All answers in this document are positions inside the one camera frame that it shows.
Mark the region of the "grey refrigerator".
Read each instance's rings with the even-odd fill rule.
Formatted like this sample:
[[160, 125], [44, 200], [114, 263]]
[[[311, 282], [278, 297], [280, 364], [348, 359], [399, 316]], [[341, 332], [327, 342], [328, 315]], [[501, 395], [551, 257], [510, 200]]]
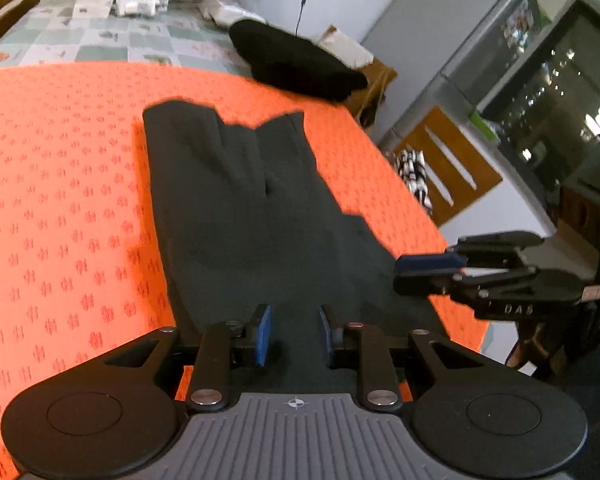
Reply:
[[541, 28], [538, 0], [392, 0], [363, 39], [398, 74], [379, 105], [373, 141], [404, 138], [436, 105], [470, 115]]

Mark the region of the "cardboard box with paper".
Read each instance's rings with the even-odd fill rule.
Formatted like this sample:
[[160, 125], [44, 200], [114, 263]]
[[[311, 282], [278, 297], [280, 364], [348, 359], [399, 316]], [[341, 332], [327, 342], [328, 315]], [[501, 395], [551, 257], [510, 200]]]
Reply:
[[370, 130], [379, 107], [385, 101], [386, 91], [398, 73], [334, 25], [323, 32], [317, 44], [365, 77], [366, 88], [353, 91], [344, 101], [344, 106], [364, 130]]

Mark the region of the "checkered tablecloth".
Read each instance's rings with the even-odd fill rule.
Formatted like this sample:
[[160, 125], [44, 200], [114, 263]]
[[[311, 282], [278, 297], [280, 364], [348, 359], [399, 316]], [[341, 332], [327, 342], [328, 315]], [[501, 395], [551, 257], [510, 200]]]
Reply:
[[0, 39], [0, 68], [74, 62], [132, 62], [248, 77], [227, 32], [193, 4], [172, 2], [153, 18], [75, 18], [73, 0], [44, 0]]

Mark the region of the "orange patterned table mat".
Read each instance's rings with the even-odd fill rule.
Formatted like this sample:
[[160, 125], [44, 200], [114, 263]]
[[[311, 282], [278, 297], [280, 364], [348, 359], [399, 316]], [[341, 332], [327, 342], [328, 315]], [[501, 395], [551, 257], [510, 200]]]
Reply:
[[152, 218], [143, 112], [208, 106], [249, 128], [300, 113], [337, 204], [393, 255], [441, 252], [440, 231], [342, 106], [228, 73], [102, 62], [0, 70], [1, 436], [25, 388], [173, 323]]

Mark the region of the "black long-sleeve shirt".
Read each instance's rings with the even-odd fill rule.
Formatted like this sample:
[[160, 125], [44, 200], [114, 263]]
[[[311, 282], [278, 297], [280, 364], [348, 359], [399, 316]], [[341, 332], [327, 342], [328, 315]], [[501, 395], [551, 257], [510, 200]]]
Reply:
[[443, 332], [434, 306], [393, 289], [393, 255], [346, 214], [317, 171], [303, 115], [256, 128], [212, 108], [166, 101], [143, 114], [159, 252], [178, 322], [204, 328], [272, 309], [265, 364], [235, 379], [248, 391], [350, 392], [327, 365], [321, 306], [387, 335]]

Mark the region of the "dark night window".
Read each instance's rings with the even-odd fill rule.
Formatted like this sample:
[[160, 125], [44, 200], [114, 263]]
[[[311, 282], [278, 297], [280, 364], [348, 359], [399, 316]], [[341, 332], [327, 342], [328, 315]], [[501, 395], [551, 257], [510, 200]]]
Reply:
[[600, 165], [600, 14], [574, 0], [480, 116], [543, 204], [580, 171]]

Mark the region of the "right side wooden chair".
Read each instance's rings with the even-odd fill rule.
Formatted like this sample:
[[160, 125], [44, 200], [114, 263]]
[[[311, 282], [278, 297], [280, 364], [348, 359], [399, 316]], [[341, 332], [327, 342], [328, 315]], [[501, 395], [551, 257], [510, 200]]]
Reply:
[[442, 226], [502, 182], [502, 176], [438, 106], [392, 150], [422, 152], [432, 220]]

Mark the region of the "white power strip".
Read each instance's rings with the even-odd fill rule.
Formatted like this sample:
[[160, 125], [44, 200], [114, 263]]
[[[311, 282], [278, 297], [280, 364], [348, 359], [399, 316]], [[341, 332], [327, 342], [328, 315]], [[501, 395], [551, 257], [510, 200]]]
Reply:
[[168, 10], [170, 0], [116, 0], [114, 7], [119, 18], [122, 16], [148, 16], [152, 18]]

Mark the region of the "folded black garment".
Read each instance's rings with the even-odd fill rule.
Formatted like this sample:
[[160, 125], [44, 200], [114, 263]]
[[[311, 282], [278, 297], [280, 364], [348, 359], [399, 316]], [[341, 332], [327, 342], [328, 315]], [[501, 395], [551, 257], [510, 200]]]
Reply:
[[245, 18], [230, 26], [228, 36], [261, 84], [335, 103], [367, 88], [364, 74], [283, 29]]

